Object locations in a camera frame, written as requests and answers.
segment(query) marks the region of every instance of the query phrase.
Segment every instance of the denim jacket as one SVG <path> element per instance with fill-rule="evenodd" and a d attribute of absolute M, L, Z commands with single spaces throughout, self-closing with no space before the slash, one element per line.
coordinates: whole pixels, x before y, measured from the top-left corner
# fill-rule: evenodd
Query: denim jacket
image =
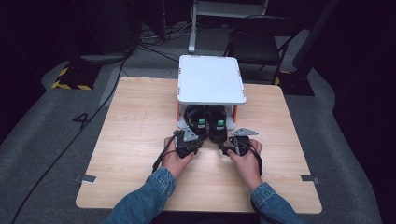
<path fill-rule="evenodd" d="M 102 223 L 150 223 L 161 213 L 176 187 L 176 180 L 164 167 L 151 174 L 146 184 L 126 195 Z M 285 199 L 267 184 L 259 185 L 250 196 L 251 201 L 267 217 L 278 223 L 304 223 Z M 268 223 L 261 218 L 261 224 Z"/>

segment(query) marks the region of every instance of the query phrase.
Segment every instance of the human hand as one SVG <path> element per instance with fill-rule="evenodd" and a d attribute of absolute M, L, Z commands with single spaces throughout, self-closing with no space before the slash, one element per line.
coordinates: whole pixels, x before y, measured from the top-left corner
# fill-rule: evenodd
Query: human hand
<path fill-rule="evenodd" d="M 260 155 L 262 152 L 262 144 L 254 139 L 250 139 L 250 144 L 256 148 Z M 244 180 L 250 192 L 253 192 L 262 183 L 260 177 L 259 163 L 253 152 L 248 151 L 243 157 L 236 155 L 232 150 L 227 150 L 228 156 L 235 162 L 236 170 Z"/>
<path fill-rule="evenodd" d="M 171 137 L 165 138 L 164 145 L 166 146 L 170 140 Z M 192 161 L 192 158 L 194 157 L 194 154 L 190 153 L 190 155 L 181 159 L 176 153 L 175 140 L 173 140 L 172 143 L 169 145 L 169 148 L 166 150 L 165 154 L 166 156 L 163 157 L 161 166 L 168 169 L 168 171 L 174 176 L 174 178 L 178 178 L 181 173 L 183 173 L 186 166 Z"/>

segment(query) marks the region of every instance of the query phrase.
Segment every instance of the wooden table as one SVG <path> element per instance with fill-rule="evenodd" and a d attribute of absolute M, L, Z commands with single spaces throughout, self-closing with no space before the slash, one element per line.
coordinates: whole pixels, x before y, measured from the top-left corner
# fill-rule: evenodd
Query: wooden table
<path fill-rule="evenodd" d="M 247 102 L 238 106 L 236 128 L 259 132 L 262 179 L 298 213 L 321 211 L 304 153 L 282 91 L 277 86 L 244 84 Z M 141 187 L 163 150 L 163 139 L 177 129 L 177 80 L 123 77 L 108 110 L 87 169 L 96 182 L 83 182 L 81 208 L 113 208 Z M 168 200 L 168 211 L 251 212 L 248 188 L 217 145 L 205 140 Z"/>

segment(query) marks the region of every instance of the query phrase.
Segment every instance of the black chair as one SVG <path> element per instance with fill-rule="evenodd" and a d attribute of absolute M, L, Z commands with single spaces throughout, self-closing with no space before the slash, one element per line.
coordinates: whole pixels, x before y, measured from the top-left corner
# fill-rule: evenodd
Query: black chair
<path fill-rule="evenodd" d="M 224 57 L 234 57 L 239 63 L 276 66 L 272 78 L 275 84 L 280 65 L 285 57 L 289 42 L 302 30 L 302 26 L 292 18 L 274 16 L 248 16 L 241 19 L 230 32 Z M 278 47 L 275 38 L 288 37 Z"/>

